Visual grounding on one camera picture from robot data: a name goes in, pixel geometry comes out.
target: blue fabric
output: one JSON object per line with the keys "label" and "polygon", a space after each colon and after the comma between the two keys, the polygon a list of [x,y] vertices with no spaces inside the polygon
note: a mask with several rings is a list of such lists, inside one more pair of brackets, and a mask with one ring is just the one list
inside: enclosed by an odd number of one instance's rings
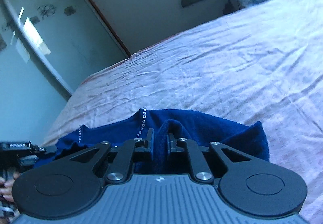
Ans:
{"label": "blue fabric", "polygon": [[109,141],[113,146],[121,146],[124,141],[136,137],[143,119],[145,126],[140,137],[145,138],[149,128],[155,129],[154,159],[149,166],[138,163],[135,169],[138,173],[161,174],[165,172],[168,132],[172,132],[175,138],[192,139],[202,146],[208,146],[210,142],[218,141],[269,161],[268,142],[260,122],[252,126],[245,126],[198,111],[171,109],[146,111],[146,118],[143,118],[143,109],[140,109],[132,117],[114,124],[92,129],[81,126],[80,143],[78,143],[79,130],[66,135],[57,142],[56,154],[47,159],[40,159],[35,167],[101,141]]}

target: wrinkled bed sheet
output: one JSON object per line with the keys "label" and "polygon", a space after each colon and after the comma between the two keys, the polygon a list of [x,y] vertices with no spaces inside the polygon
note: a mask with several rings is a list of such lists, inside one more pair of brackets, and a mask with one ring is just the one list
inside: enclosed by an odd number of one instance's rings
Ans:
{"label": "wrinkled bed sheet", "polygon": [[123,120],[141,107],[261,121],[271,162],[308,185],[301,215],[322,224],[322,47],[323,0],[272,0],[224,16],[90,76],[45,143],[82,124]]}

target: black device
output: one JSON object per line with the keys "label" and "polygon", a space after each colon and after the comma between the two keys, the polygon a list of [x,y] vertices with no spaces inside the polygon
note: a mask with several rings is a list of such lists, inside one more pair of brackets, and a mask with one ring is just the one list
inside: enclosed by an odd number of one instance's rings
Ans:
{"label": "black device", "polygon": [[[0,143],[0,177],[6,181],[13,178],[15,171],[25,172],[37,162],[38,156],[55,153],[55,146],[39,147],[30,141]],[[15,205],[0,198],[0,218],[13,217]]]}
{"label": "black device", "polygon": [[136,162],[152,160],[153,137],[150,128],[146,139],[101,142],[25,172],[12,190],[15,224],[306,223],[298,174],[218,142],[169,133],[169,166],[186,172],[134,174]]}

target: gray plastic base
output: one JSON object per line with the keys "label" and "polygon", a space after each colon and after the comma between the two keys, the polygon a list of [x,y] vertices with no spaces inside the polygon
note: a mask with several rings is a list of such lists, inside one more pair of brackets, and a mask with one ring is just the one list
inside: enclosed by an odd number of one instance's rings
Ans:
{"label": "gray plastic base", "polygon": [[14,224],[39,223],[305,224],[307,222],[297,214],[274,220],[245,216],[226,205],[213,186],[195,183],[188,175],[133,175],[125,184],[108,186],[93,207],[77,216],[63,220],[40,220],[21,215],[14,221]]}

